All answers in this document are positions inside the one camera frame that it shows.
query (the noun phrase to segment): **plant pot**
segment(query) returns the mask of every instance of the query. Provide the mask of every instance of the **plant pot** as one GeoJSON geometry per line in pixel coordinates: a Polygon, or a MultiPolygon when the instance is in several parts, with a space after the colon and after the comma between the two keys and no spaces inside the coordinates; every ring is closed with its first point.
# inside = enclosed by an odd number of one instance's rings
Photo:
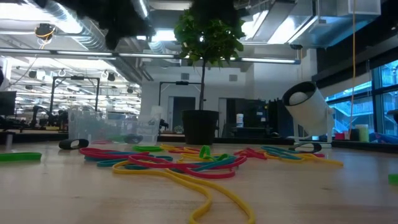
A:
{"type": "Polygon", "coordinates": [[[218,120],[217,111],[182,111],[185,142],[194,145],[213,144],[218,120]]]}

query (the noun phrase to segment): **green leaves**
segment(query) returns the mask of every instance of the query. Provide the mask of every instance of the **green leaves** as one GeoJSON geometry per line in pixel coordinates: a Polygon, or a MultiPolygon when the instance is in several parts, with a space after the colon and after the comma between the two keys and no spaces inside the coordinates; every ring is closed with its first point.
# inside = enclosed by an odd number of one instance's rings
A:
{"type": "Polygon", "coordinates": [[[234,44],[235,44],[236,50],[238,50],[240,52],[242,52],[244,50],[243,44],[240,43],[238,40],[235,40],[234,44]]]}
{"type": "Polygon", "coordinates": [[[244,50],[239,42],[244,37],[241,28],[244,21],[240,21],[237,27],[228,26],[219,19],[203,25],[190,10],[185,10],[174,29],[175,38],[183,43],[180,57],[189,55],[189,66],[203,58],[205,62],[222,67],[222,58],[229,64],[231,57],[238,57],[236,51],[244,50]]]}

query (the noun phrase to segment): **tree trunk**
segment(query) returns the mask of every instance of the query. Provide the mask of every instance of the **tree trunk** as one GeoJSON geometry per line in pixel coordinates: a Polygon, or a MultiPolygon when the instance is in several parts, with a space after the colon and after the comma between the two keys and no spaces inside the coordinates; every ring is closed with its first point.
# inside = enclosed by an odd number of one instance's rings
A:
{"type": "Polygon", "coordinates": [[[203,103],[205,98],[205,73],[206,73],[206,60],[203,59],[201,67],[201,84],[200,84],[200,97],[199,97],[199,110],[203,110],[203,103]]]}

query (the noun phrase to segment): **potted plant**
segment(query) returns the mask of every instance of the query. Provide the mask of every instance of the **potted plant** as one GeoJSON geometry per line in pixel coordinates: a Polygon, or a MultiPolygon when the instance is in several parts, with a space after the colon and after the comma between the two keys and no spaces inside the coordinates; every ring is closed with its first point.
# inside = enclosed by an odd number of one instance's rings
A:
{"type": "Polygon", "coordinates": [[[192,8],[185,10],[174,29],[175,38],[182,45],[180,57],[188,57],[188,65],[193,66],[202,60],[199,110],[183,111],[183,128],[187,144],[212,144],[218,112],[203,110],[206,66],[211,64],[222,67],[223,60],[229,64],[231,57],[239,57],[237,51],[243,51],[239,39],[244,37],[241,28],[244,21],[233,27],[227,25],[233,23],[220,19],[202,22],[194,14],[192,8]]]}

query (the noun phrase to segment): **desk lamp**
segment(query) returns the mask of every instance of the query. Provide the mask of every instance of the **desk lamp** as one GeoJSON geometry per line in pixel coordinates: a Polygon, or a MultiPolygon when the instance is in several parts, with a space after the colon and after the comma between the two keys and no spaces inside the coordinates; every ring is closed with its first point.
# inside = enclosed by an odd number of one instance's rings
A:
{"type": "Polygon", "coordinates": [[[327,143],[321,145],[325,148],[331,147],[334,109],[328,106],[314,82],[303,82],[293,86],[283,95],[282,101],[294,119],[294,136],[290,138],[299,142],[312,136],[326,134],[327,143]],[[298,124],[304,128],[308,136],[299,137],[298,124]]]}

